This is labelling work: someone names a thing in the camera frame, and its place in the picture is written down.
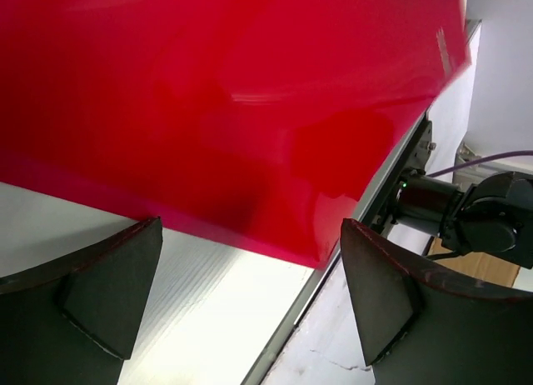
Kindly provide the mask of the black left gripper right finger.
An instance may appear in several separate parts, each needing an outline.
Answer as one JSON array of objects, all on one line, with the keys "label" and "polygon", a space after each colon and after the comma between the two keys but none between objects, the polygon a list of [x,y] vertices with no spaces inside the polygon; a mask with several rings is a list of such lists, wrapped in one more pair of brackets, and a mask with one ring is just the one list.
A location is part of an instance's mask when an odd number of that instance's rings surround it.
[{"label": "black left gripper right finger", "polygon": [[341,257],[377,383],[531,383],[530,292],[450,270],[351,218]]}]

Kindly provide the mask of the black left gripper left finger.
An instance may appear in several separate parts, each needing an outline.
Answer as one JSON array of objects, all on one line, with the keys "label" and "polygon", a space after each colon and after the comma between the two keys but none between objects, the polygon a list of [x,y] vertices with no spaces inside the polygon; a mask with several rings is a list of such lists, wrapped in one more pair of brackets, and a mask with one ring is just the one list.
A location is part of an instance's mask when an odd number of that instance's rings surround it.
[{"label": "black left gripper left finger", "polygon": [[151,217],[1,279],[3,384],[115,384],[162,251]]}]

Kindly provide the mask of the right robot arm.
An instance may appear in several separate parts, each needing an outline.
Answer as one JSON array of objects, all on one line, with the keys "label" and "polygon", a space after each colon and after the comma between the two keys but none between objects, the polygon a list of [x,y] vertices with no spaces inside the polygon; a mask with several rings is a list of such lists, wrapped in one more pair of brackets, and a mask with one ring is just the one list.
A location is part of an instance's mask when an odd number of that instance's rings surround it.
[{"label": "right robot arm", "polygon": [[[446,258],[532,265],[532,178],[502,172],[462,192],[402,178],[392,219],[439,238]],[[379,384],[529,384],[532,295],[469,277],[345,219],[341,255],[365,364]]]}]

